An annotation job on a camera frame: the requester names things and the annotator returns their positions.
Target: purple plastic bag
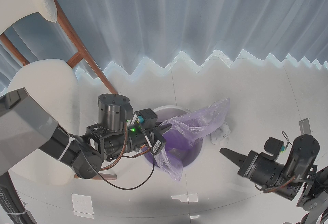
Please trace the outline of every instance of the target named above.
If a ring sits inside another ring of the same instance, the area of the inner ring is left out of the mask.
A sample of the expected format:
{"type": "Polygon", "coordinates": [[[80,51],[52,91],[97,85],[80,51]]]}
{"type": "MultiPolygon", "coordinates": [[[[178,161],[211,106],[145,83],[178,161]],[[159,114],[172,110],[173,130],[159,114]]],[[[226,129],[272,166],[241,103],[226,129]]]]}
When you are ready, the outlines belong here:
{"type": "Polygon", "coordinates": [[[229,107],[229,98],[220,99],[208,107],[165,120],[161,125],[170,123],[172,127],[163,134],[165,148],[155,156],[158,167],[180,181],[183,165],[176,154],[190,150],[196,141],[222,126],[229,107]]]}

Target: blue gray curtain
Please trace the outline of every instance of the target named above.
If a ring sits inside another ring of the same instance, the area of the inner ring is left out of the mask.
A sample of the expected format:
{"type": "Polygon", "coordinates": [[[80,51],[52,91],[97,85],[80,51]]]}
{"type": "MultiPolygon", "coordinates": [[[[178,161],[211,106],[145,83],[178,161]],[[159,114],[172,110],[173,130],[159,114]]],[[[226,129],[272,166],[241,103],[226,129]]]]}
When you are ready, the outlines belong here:
{"type": "MultiPolygon", "coordinates": [[[[242,49],[260,59],[328,58],[328,0],[58,1],[102,69],[114,61],[131,74],[144,55],[164,67],[180,50],[198,65],[215,49],[232,61],[242,49]]],[[[67,61],[76,52],[59,25],[39,14],[5,34],[31,62],[67,61]]],[[[0,90],[19,68],[0,46],[0,90]]]]}

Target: cylindrical motor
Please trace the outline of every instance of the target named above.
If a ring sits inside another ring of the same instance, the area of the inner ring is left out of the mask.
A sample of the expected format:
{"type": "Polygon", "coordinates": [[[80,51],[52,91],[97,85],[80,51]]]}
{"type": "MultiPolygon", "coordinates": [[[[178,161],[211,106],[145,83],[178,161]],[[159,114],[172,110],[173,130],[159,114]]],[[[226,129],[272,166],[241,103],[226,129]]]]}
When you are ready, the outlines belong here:
{"type": "Polygon", "coordinates": [[[99,125],[110,132],[122,132],[126,115],[124,107],[131,108],[130,100],[123,95],[102,94],[98,97],[99,125]]]}
{"type": "Polygon", "coordinates": [[[295,181],[306,178],[320,150],[318,141],[311,135],[295,138],[289,157],[285,164],[284,175],[295,176],[295,181]]]}

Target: white tile floor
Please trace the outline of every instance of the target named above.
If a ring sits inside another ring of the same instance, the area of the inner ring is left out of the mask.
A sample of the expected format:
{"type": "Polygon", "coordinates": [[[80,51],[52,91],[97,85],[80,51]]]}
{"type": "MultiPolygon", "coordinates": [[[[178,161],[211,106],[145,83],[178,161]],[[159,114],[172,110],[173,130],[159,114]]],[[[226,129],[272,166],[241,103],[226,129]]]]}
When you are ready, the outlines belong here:
{"type": "MultiPolygon", "coordinates": [[[[131,77],[119,69],[111,69],[108,75],[119,94],[130,98],[134,110],[177,104],[193,111],[230,97],[226,120],[232,132],[226,147],[243,154],[251,149],[262,152],[269,137],[284,140],[281,130],[292,141],[300,135],[298,121],[308,117],[312,134],[320,142],[317,160],[321,169],[328,165],[328,70],[303,62],[295,66],[293,59],[275,60],[239,57],[228,67],[213,57],[198,73],[181,59],[164,69],[150,61],[131,77]]],[[[78,78],[82,135],[86,126],[98,120],[98,95],[108,91],[99,79],[85,73],[78,78]]],[[[147,184],[134,191],[117,190],[97,180],[74,179],[65,186],[46,186],[15,174],[12,178],[23,201],[29,203],[27,209],[40,223],[280,224],[301,220],[305,212],[295,207],[297,197],[290,202],[275,194],[261,194],[237,175],[238,168],[219,153],[220,148],[206,139],[204,152],[184,170],[180,182],[156,170],[147,184]],[[74,215],[72,193],[91,196],[93,219],[74,215]],[[172,199],[187,194],[192,202],[172,199]]],[[[285,163],[288,154],[289,150],[278,162],[285,163]]],[[[117,174],[116,185],[132,187],[150,171],[141,157],[122,159],[109,173],[117,174]]],[[[0,222],[10,223],[3,212],[0,222]]]]}

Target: wooden chair leg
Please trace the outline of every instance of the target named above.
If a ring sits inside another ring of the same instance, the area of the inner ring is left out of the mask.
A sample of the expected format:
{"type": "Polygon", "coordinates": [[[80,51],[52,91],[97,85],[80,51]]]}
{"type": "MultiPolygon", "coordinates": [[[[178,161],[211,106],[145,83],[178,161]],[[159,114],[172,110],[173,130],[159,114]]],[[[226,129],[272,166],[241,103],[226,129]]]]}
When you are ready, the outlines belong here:
{"type": "Polygon", "coordinates": [[[54,0],[54,2],[57,8],[57,21],[61,28],[64,30],[68,38],[72,41],[76,49],[80,52],[81,56],[87,61],[92,70],[96,73],[96,75],[100,78],[104,85],[109,89],[109,91],[113,94],[117,94],[117,90],[108,81],[102,70],[99,68],[93,57],[88,52],[80,37],[77,35],[76,31],[74,30],[68,18],[66,17],[63,9],[60,7],[58,1],[54,0]]]}
{"type": "Polygon", "coordinates": [[[68,65],[73,68],[74,66],[76,66],[81,60],[83,59],[83,57],[81,56],[81,53],[79,51],[77,51],[68,61],[68,65]]]}
{"type": "Polygon", "coordinates": [[[17,50],[17,48],[13,45],[13,43],[9,40],[9,38],[5,35],[5,33],[0,34],[0,40],[5,45],[5,47],[23,64],[26,66],[29,64],[27,59],[17,50]]]}

